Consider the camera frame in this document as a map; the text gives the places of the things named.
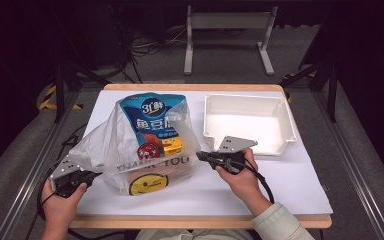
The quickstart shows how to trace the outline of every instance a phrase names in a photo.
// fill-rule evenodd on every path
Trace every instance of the table surface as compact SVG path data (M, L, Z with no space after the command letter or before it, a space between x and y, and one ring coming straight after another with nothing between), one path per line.
M131 92L143 92L143 91L153 91L153 92L159 92L159 91L174 91L174 92L179 92L181 94L182 92L187 93L185 96L188 96L192 94L192 92L250 92L250 93L265 93L265 94L282 94L283 95L283 89L278 86L278 85L242 85L242 84L110 84L105 87L105 90L101 92L100 97L98 97L97 104L95 105L94 112L92 113L91 120L88 124L88 128L86 129L86 133L90 132L93 128L97 127L99 125L99 122L102 122L105 117L108 118L107 116L99 116L96 117L97 115L100 115L98 113L100 112L95 112L98 111L96 110L97 106L99 105L99 101L103 100L101 97L102 96L112 96L114 94L118 93L129 93ZM302 144L302 140L299 136L299 132L297 131L297 137L298 141L297 143L294 143L294 146L291 148L287 149L285 153L281 157L271 157L271 158L278 158L276 161L272 161L273 159L270 159L270 157L265 157L264 159L268 159L268 161L260 161L258 157L256 157L256 160L258 162L258 165L261 166L260 169L276 169L276 167L271 166L270 164L280 164L278 167L281 167L281 169L287 169L287 168L295 168L295 169L302 169L304 172L309 171L308 173L305 172L304 175L311 175L312 177L308 178L307 180L303 179L302 181L308 181L307 183L311 182L314 186L308 187L301 187L302 189L299 190L293 190L297 194L297 198L300 199L306 199L308 196L312 197L313 194L308 193L308 196L298 196L300 192L305 192L307 191L305 188L316 188L319 194L321 194L317 201L323 202L321 205L321 209L311 209L311 207L307 205L308 204L307 200L305 200L305 204L301 204L304 207L304 210L301 210L300 206L295 206L298 205L295 201L289 201L288 197L285 197L282 193L282 191L279 191L279 184L280 186L284 185L285 182L278 183L277 180L275 179L275 176L272 176L272 173L263 173L263 175L266 175L266 179L271 184L270 186L272 187L272 191L275 194L275 199L277 198L280 202L285 204L288 208L290 208L291 212L297 217L297 219L302 223L302 225L306 228L328 228L332 224L332 220L330 218L330 214L332 213L332 210L330 208L330 204L328 203L327 197L323 190L321 190L320 183L318 182L317 176L315 174L314 168L311 164L311 160L309 159L308 154L306 153L305 147ZM305 159L304 162L287 162L285 159L290 158L290 155L302 155L303 159ZM194 176L195 179L188 181L185 181L185 183L179 183L177 185L169 186L166 189L167 190L160 190L154 193L149 193L149 194L143 194L141 195L142 197L132 197L132 196L120 196L117 193L112 193L112 190L103 190L105 189L104 183L102 180L99 180L98 178L95 179L94 185L99 185L101 187L95 187L95 188L90 188L88 189L88 192L85 194L84 199L79 204L79 209L78 209L78 216L75 218L75 220L72 222L71 226L72 228L119 228L119 229L146 229L146 228L184 228L184 229L250 229L252 228L250 220L252 219L252 216L250 213L247 211L246 206L240 200L234 197L233 193L231 193L230 189L226 187L225 185L215 185L216 189L219 191L217 195L223 195L226 196L228 199L227 205L230 206L235 206L235 210L228 210L226 215L223 215L224 213L220 213L223 211L226 211L226 207L223 209L223 204L217 204L217 206L213 206L211 204L214 203L200 203L202 201L200 198L195 198L193 201L188 202L190 199L187 201L182 202L182 206L189 206L189 208L192 208L195 204L203 204L202 208L207 208L206 210L202 210L201 212L199 209L196 210L176 210L176 206L173 205L171 207L170 205L167 205L166 203L153 203L153 205L157 206L157 210L152 210L150 211L149 209L149 200L152 199L164 199L165 194L170 194L174 191L173 189L179 188L178 185L184 184L184 186L188 186L188 192L189 191L197 191L197 193L200 193L202 190L202 187L196 186L197 184L192 184L191 182L195 181L199 183L199 179L201 178L208 178L208 176L211 176L210 178L214 177L216 174L212 172L211 168L207 165L205 167L202 167L199 169L200 173L197 174L197 176ZM291 174L299 174L300 171L291 171ZM107 202L101 203L100 199L101 196L98 197L99 194L106 194L106 199ZM209 194L209 195L214 195L214 196L208 196L209 199L212 197L217 198L216 194ZM175 197L172 197L170 200L170 204L173 204L175 201ZM122 210L118 209L117 205L114 204L114 202L123 202L124 206L129 206L129 210Z

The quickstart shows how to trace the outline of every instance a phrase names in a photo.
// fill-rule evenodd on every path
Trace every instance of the table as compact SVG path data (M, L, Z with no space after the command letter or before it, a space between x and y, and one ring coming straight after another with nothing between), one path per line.
M114 96L118 96L118 94L121 94L120 96L122 96L123 94L132 94L147 91L154 91L157 93L167 91L177 92L179 94L185 93L185 96L187 98L188 96L193 94L204 94L206 92L227 92L235 94L259 93L269 95L283 95L283 90L278 85L111 84L107 85L105 89L100 93L94 111L92 112L88 127L86 129L86 133L90 132L91 129L98 126L101 122L105 121L105 118L107 118L109 115L108 112L110 112L113 108L113 105L111 105L111 99L115 101L114 99L116 98L114 98ZM103 107L105 106L102 105L103 102L108 103L109 107ZM196 109L196 103L188 99L188 104L191 110L191 118L194 118L192 116L192 110ZM192 119L192 122L195 130L196 125L194 126L194 122L196 122L196 119ZM282 171L284 173L288 172L288 174L296 174L297 179L288 182L286 178L284 179L284 181L274 181L276 175L279 175L279 172L277 172L279 171L279 169L277 171L272 172L267 170L262 173L263 175L265 175L267 181L269 182L269 185L274 193L275 199L277 198L280 202L287 206L304 227L320 229L328 228L332 224L330 214L333 211L330 207L326 194L324 193L322 187L320 186L320 183L318 182L317 175L315 174L314 168L311 164L311 160L308 154L306 153L306 150L302 143L302 139L300 138L297 129L296 132L297 142L294 143L289 149L285 150L285 153L282 156L264 157L266 161L260 161L261 159L256 157L256 160L258 165L260 166L259 169L276 169L280 167L283 169ZM302 159L294 159L292 161L287 160L287 158L290 158L291 155L302 155L303 157ZM72 222L70 227L108 229L252 228L250 222L252 216L250 215L246 206L233 195L233 193L228 188L227 184L217 185L218 183L215 183L214 185L213 182L217 181L217 179L218 181L222 180L220 180L218 175L213 170L211 170L207 163L203 162L202 164L204 165L199 169L197 175L191 177L188 180L185 180L185 182L169 186L157 192L143 194L135 197L120 196L117 193L114 193L112 190L106 189L105 184L98 177L95 179L93 186L88 189L82 201L79 203L78 216ZM299 176L300 174L304 174L306 176L308 175L311 177L307 178L306 176ZM211 182L213 185L206 184L211 185L211 187L203 186L204 184L200 182L200 179L202 180L203 178L211 178ZM301 184L300 181L305 182L305 186L301 186L301 189L287 190L288 192L293 191L290 193L294 195L294 199L290 197L285 197L285 195L287 196L290 194L282 193L282 190L279 186L284 186L285 184L294 184L294 182L297 182L297 184ZM171 198L167 198L169 193L172 193L173 191L179 191L179 186L187 186L185 188L187 188L188 191L181 191L181 194L171 195ZM187 195L188 192L200 192L202 189L217 189L217 194L213 194L211 193L211 191L207 191L207 196L205 196L205 198L197 197L196 195L194 195L194 199L189 199L191 195ZM306 192L304 194L305 196L299 196L300 192ZM175 199L179 195L184 196L188 199L182 199L182 202L179 203ZM226 209L226 207L223 208L223 204L215 204L215 202L209 201L211 199L217 199L217 197L219 196L225 197L224 204L226 204L229 209ZM164 199L165 201L158 202L158 199ZM305 201L305 204L298 204L301 206L294 206L297 205L296 199L305 199L302 200ZM186 207L189 206L190 208L178 208L179 205Z

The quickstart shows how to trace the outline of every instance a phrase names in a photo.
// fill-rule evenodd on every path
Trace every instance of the metal stand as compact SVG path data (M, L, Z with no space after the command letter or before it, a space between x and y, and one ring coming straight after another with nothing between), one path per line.
M101 83L103 86L111 83L87 69L84 69L72 62L62 60L55 69L55 85L57 94L57 115L55 117L55 123L59 122L61 116L65 112L64 83L67 84L68 89L71 92L80 91L82 88L82 83L76 75L77 72L84 74L95 82Z
M306 75L317 71L314 75L313 80L309 84L309 88L313 92L319 92L323 89L324 85L330 79L329 82L329 93L327 99L327 111L329 113L330 120L336 122L335 119L335 102L336 102L336 90L337 90L337 81L338 73L333 62L322 61L311 65L310 67L300 71L292 77L289 77L286 80L283 80L279 85L282 88L289 86L290 84L302 79Z
M185 75L192 74L193 57L193 29L264 29L264 39L257 42L264 68L267 75L273 75L274 70L267 54L267 44L276 19L277 7L273 7L271 12L258 13L192 13L192 7L188 6L187 16L187 47L185 56Z

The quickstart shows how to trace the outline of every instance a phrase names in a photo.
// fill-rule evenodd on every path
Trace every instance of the white plastic tray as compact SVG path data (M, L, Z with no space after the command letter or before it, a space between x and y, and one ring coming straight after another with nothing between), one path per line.
M204 139L217 151L227 135L257 141L257 155L281 155L296 141L285 98L207 94Z

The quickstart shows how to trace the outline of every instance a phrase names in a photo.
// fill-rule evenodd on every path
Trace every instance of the transparent plastic bag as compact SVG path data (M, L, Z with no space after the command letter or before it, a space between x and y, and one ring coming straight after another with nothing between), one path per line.
M68 159L102 172L121 195L137 195L191 176L199 150L186 98L144 93L118 101L107 121L71 149Z

